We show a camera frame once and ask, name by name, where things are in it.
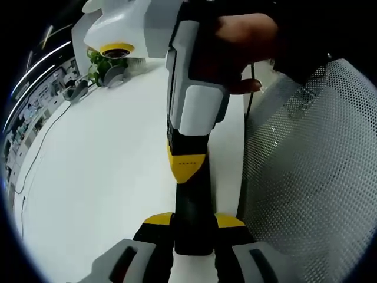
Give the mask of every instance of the black grip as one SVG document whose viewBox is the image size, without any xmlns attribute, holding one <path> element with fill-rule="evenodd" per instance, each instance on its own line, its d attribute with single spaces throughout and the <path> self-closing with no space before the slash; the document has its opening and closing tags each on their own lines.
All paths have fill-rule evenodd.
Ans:
<svg viewBox="0 0 377 283">
<path fill-rule="evenodd" d="M 156 244 L 145 270 L 143 283 L 168 283 L 173 267 L 174 236 L 171 226 L 144 223 L 134 240 Z"/>
<path fill-rule="evenodd" d="M 177 184 L 173 217 L 175 250 L 180 255 L 210 255 L 216 218 L 211 199 L 209 157 L 186 183 Z"/>
<path fill-rule="evenodd" d="M 255 242 L 245 226 L 218 228 L 214 241 L 215 267 L 219 283 L 244 283 L 233 246 Z"/>
</svg>

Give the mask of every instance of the gray mesh fabric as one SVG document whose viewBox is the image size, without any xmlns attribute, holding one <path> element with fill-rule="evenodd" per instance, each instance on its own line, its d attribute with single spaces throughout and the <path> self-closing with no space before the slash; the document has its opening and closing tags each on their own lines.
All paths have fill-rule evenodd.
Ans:
<svg viewBox="0 0 377 283">
<path fill-rule="evenodd" d="M 246 123 L 242 215 L 305 282 L 339 282 L 377 226 L 377 90 L 347 61 L 281 76 Z"/>
</svg>

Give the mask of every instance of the camera lens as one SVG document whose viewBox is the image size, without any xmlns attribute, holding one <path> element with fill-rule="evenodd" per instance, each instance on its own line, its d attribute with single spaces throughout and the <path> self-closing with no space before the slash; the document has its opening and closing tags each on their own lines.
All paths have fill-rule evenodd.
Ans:
<svg viewBox="0 0 377 283">
<path fill-rule="evenodd" d="M 122 57 L 126 57 L 130 52 L 125 49 L 112 49 L 106 50 L 103 52 L 103 56 L 108 57 L 110 59 L 118 59 Z"/>
</svg>

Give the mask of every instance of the white desk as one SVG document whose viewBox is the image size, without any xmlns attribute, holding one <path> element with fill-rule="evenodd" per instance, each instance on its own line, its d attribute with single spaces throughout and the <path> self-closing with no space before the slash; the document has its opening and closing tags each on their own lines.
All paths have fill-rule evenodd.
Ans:
<svg viewBox="0 0 377 283">
<path fill-rule="evenodd" d="M 163 61 L 158 64 L 118 88 L 94 90 L 73 104 L 45 139 L 23 194 L 24 242 L 52 282 L 77 282 L 96 257 L 132 238 L 143 220 L 174 210 L 176 184 L 166 152 L 168 72 Z M 67 106 L 64 102 L 40 131 L 19 180 L 46 128 Z M 232 215 L 243 133 L 243 97 L 234 96 L 209 141 L 217 210 Z M 23 195 L 15 202 L 18 227 Z M 214 257 L 175 255 L 170 282 L 217 282 Z"/>
</svg>

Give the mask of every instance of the human hand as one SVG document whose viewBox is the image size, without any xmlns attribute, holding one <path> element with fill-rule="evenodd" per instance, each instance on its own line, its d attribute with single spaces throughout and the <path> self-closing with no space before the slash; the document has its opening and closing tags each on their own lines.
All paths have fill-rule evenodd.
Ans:
<svg viewBox="0 0 377 283">
<path fill-rule="evenodd" d="M 265 14 L 220 17 L 217 42 L 206 41 L 200 48 L 199 76 L 216 78 L 232 94 L 259 91 L 258 80 L 242 80 L 241 74 L 247 65 L 275 56 L 277 30 L 277 24 Z"/>
</svg>

